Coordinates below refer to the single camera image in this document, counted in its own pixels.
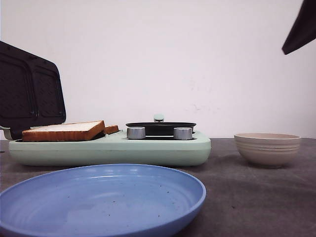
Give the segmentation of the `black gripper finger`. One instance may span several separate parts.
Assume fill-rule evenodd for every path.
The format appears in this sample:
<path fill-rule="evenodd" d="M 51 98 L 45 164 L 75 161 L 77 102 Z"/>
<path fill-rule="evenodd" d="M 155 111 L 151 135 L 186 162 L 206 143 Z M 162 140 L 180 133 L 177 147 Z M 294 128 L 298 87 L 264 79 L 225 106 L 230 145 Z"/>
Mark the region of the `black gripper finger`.
<path fill-rule="evenodd" d="M 316 0 L 304 0 L 282 46 L 285 55 L 316 39 Z"/>

